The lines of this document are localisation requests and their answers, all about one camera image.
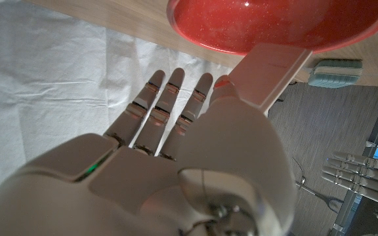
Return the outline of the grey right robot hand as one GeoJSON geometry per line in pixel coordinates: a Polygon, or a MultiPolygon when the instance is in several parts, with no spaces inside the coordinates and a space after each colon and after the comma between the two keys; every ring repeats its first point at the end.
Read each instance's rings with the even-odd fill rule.
{"type": "Polygon", "coordinates": [[[166,140],[184,71],[156,71],[103,134],[73,138],[0,185],[0,235],[285,235],[296,189],[238,76],[202,75],[166,140]]]}

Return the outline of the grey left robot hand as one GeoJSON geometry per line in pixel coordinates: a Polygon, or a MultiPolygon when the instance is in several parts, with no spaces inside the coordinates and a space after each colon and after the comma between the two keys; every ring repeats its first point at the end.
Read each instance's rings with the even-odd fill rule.
{"type": "Polygon", "coordinates": [[[378,203],[378,159],[335,151],[321,177],[378,203]]]}

